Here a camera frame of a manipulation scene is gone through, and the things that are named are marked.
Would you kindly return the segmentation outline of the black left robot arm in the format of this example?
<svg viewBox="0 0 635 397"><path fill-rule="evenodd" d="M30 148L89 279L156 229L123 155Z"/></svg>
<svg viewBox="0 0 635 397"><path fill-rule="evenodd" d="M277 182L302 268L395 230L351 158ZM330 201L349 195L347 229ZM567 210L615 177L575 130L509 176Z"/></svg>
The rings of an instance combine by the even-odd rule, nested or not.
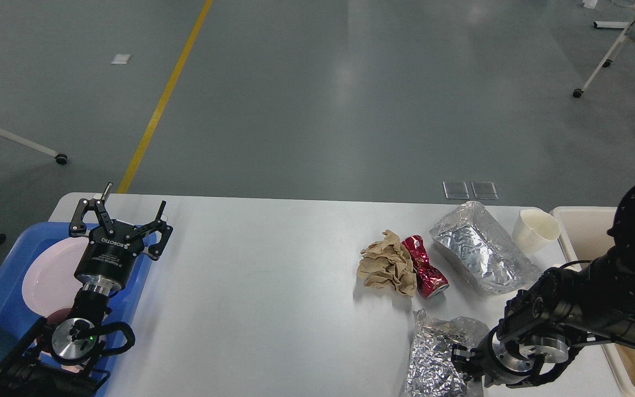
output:
<svg viewBox="0 0 635 397"><path fill-rule="evenodd" d="M76 295L65 315L25 320L27 331L0 361L0 396L93 396L104 387L116 357L136 342L130 321L151 261L163 254L173 232L162 201L146 224L113 219L109 191L82 198L68 226L68 241L80 243L75 259L56 259L55 269L72 278Z"/></svg>

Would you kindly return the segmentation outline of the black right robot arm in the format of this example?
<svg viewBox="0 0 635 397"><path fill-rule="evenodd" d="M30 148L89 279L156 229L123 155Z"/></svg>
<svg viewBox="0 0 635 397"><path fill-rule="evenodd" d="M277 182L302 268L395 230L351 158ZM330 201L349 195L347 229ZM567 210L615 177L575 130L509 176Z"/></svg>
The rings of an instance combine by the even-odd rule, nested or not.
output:
<svg viewBox="0 0 635 397"><path fill-rule="evenodd" d="M549 268L505 306L479 344L452 345L450 360L466 381L485 387L538 387L554 382L587 345L635 350L635 186L607 231L614 245L580 271Z"/></svg>

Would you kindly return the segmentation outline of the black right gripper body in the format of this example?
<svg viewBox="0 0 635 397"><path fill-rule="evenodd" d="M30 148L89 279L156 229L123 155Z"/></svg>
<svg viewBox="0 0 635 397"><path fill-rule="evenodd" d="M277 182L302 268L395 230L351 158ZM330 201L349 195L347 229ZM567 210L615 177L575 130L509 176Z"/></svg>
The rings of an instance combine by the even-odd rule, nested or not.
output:
<svg viewBox="0 0 635 397"><path fill-rule="evenodd" d="M557 332L502 342L493 329L476 348L476 366L486 387L538 387L555 381L572 360L571 347Z"/></svg>

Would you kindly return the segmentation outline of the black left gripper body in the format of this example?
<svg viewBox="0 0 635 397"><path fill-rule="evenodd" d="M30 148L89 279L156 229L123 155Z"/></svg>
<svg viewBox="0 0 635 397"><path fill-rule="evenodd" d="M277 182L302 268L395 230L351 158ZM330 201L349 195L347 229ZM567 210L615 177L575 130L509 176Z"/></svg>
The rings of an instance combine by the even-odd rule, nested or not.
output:
<svg viewBox="0 0 635 397"><path fill-rule="evenodd" d="M143 227L115 223L112 236L103 226L88 232L83 223L75 224L74 237L87 240L74 277L81 282L81 291L118 292L126 288L137 258L146 248L144 238L149 231Z"/></svg>

